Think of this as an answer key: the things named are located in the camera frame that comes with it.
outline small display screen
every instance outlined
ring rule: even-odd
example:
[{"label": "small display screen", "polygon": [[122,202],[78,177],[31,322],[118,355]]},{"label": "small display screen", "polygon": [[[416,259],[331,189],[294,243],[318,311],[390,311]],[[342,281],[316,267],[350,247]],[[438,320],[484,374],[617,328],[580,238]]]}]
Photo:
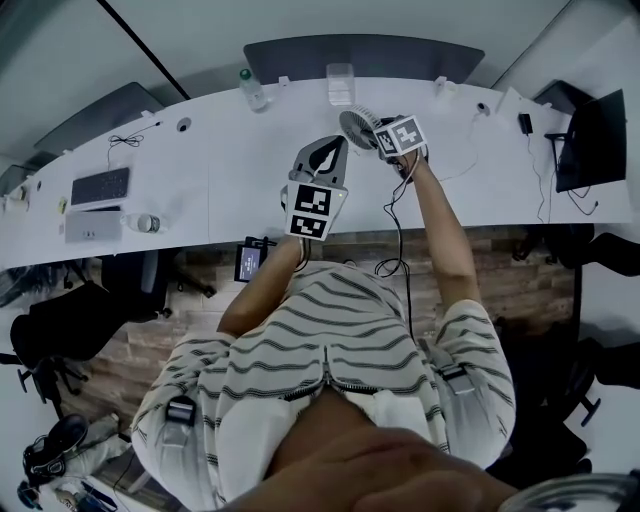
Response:
[{"label": "small display screen", "polygon": [[260,249],[255,247],[243,247],[240,256],[239,281],[248,283],[260,268]]}]

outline plastic bottle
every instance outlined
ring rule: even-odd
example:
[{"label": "plastic bottle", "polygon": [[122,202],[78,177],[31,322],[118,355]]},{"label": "plastic bottle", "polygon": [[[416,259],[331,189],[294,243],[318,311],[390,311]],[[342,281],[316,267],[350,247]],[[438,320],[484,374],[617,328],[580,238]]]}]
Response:
[{"label": "plastic bottle", "polygon": [[167,221],[149,213],[128,213],[120,217],[120,224],[139,233],[164,233]]},{"label": "plastic bottle", "polygon": [[267,106],[267,97],[262,85],[248,69],[240,71],[240,89],[247,98],[249,108],[254,112],[260,112]]}]

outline white desk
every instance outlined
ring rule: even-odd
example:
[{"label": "white desk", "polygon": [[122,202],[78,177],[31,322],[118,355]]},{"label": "white desk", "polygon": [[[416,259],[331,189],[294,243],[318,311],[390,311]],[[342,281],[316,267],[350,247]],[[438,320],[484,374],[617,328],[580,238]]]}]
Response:
[{"label": "white desk", "polygon": [[[163,234],[143,234],[123,229],[118,243],[66,244],[64,216],[58,213],[60,198],[71,199],[71,186],[78,176],[107,169],[106,134],[57,158],[29,179],[29,210],[0,213],[0,268],[118,254],[166,247],[209,243],[208,179],[210,136],[213,119],[196,99],[167,108],[153,119],[139,119],[115,130],[127,136],[142,132],[138,148],[120,144],[111,150],[111,168],[131,167],[129,195],[124,213],[152,213],[169,219]],[[178,121],[189,116],[191,128],[179,133]],[[40,191],[37,184],[41,182]]]},{"label": "white desk", "polygon": [[[211,115],[215,119],[230,120],[226,122],[232,126],[229,133],[218,130],[211,143],[215,155],[209,193],[212,243],[281,232],[284,213],[276,198],[299,149],[313,140],[339,133],[341,109],[329,105],[324,80],[293,82],[286,89],[271,86],[267,91],[275,101],[262,114],[250,112],[239,91],[210,96]],[[501,98],[502,93],[498,91],[460,86],[452,102],[442,106],[435,98],[431,82],[356,79],[357,103],[379,117],[418,116],[429,142],[431,167],[440,179],[462,173],[473,163],[478,151],[478,162],[473,169],[464,176],[443,182],[447,197],[464,226],[540,223],[536,217],[540,190],[527,152],[527,138],[515,116],[511,126],[503,125],[495,116]],[[486,103],[492,115],[476,119],[470,144],[469,127],[478,112],[478,102]],[[532,118],[531,152],[536,156],[536,170],[544,178],[543,191],[547,199],[541,217],[547,222],[553,155],[551,143],[543,135],[566,131],[570,118],[528,100],[522,102],[521,111]],[[236,130],[242,133],[241,137],[234,136]],[[352,148],[345,180],[349,197],[332,231],[394,229],[382,206],[399,183],[399,177],[373,151]],[[583,200],[583,209],[599,201],[591,217],[580,213],[566,193],[557,194],[555,182],[552,196],[552,223],[614,223],[631,219],[624,182],[592,187]],[[404,228],[423,225],[412,190],[396,204],[395,211]]]},{"label": "white desk", "polygon": [[[515,118],[504,125],[495,116],[501,92],[460,86],[451,103],[442,105],[435,98],[433,83],[419,80],[358,78],[356,91],[357,102],[380,117],[418,116],[428,138],[431,166],[439,178],[460,174],[478,152],[473,169],[443,182],[464,226],[540,223],[536,217],[540,190],[527,138]],[[287,173],[303,146],[339,133],[340,109],[328,103],[325,80],[292,82],[285,88],[269,86],[267,92],[273,101],[261,114],[249,110],[239,90],[231,90],[179,103],[151,120],[140,119],[112,132],[127,136],[162,121],[159,127],[143,132],[145,139],[139,148],[125,144],[114,148],[111,160],[112,168],[124,164],[132,169],[124,212],[160,214],[171,225],[167,233],[147,235],[125,229],[117,244],[65,244],[58,202],[61,197],[70,198],[76,177],[106,170],[109,133],[58,158],[31,178],[29,211],[0,217],[0,268],[281,234],[284,212],[279,191]],[[486,103],[492,115],[477,118],[470,143],[469,126],[478,102]],[[625,182],[592,187],[586,199],[578,200],[586,210],[599,202],[590,217],[566,193],[555,193],[554,185],[549,217],[553,156],[543,134],[565,131],[569,117],[527,100],[520,110],[532,118],[531,152],[543,176],[544,221],[630,222]],[[192,125],[179,133],[176,125],[183,117],[191,118]],[[39,192],[38,182],[42,182]],[[398,184],[398,176],[374,152],[351,149],[345,180],[349,197],[333,232],[392,229],[382,205]],[[395,211],[404,228],[422,226],[412,190]]]}]

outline clear plastic cup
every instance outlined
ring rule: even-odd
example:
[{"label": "clear plastic cup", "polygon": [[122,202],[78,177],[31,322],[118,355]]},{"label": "clear plastic cup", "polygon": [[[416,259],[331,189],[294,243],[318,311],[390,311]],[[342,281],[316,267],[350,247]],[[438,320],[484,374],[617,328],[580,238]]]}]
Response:
[{"label": "clear plastic cup", "polygon": [[327,64],[329,103],[336,106],[353,105],[356,102],[356,82],[353,66],[349,63]]}]

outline black monitor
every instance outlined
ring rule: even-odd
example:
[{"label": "black monitor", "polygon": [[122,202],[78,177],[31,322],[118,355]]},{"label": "black monitor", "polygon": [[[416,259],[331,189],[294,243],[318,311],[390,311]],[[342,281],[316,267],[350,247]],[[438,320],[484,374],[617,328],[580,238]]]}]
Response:
[{"label": "black monitor", "polygon": [[[579,106],[567,133],[545,135],[553,144],[556,191],[621,181],[627,174],[627,127],[622,90]],[[564,140],[560,159],[555,141]]]}]

